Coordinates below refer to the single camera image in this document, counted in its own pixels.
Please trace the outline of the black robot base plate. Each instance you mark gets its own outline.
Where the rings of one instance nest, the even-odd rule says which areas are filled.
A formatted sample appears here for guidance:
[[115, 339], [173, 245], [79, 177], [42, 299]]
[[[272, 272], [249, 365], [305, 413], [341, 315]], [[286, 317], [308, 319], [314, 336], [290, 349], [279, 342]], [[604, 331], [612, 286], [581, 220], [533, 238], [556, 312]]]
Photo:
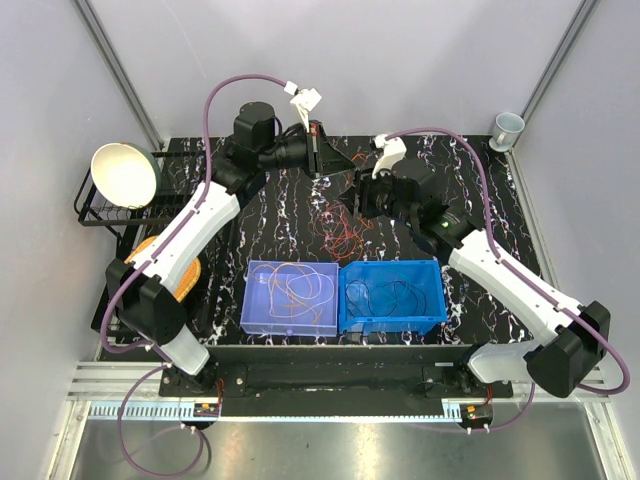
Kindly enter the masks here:
[[507, 381], [461, 373], [464, 346], [216, 346], [195, 377], [171, 369], [162, 397], [222, 395], [226, 419], [436, 416], [443, 401], [510, 400]]

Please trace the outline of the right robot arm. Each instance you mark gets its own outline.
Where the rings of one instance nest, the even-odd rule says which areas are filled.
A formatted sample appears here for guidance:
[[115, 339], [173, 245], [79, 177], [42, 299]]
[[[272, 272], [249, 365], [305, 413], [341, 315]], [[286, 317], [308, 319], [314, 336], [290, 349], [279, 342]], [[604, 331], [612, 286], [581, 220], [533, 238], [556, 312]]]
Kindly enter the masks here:
[[454, 384], [476, 396], [489, 383], [533, 382], [568, 397], [605, 356], [611, 315], [599, 302], [584, 305], [547, 284], [502, 247], [490, 244], [481, 222], [445, 204], [431, 174], [416, 179], [390, 170], [358, 170], [340, 200], [366, 219], [385, 216], [405, 225], [413, 242], [467, 276], [506, 307], [532, 338], [470, 347], [456, 362]]

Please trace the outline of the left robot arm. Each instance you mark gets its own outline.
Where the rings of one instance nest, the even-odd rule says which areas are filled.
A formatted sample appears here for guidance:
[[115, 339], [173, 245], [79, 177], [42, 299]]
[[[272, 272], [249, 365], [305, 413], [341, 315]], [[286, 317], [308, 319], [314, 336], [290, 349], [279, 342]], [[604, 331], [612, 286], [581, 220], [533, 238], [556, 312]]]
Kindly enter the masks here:
[[139, 335], [133, 348], [154, 349], [182, 371], [181, 384], [196, 396], [215, 386], [209, 352], [187, 325], [175, 292], [191, 264], [217, 233], [265, 186], [270, 170], [301, 169], [316, 179], [354, 169], [331, 145], [317, 120], [282, 127], [265, 102], [243, 105], [220, 151], [206, 154], [203, 182], [180, 213], [144, 251], [126, 263], [114, 259], [106, 270], [110, 296], [100, 335], [118, 318]]

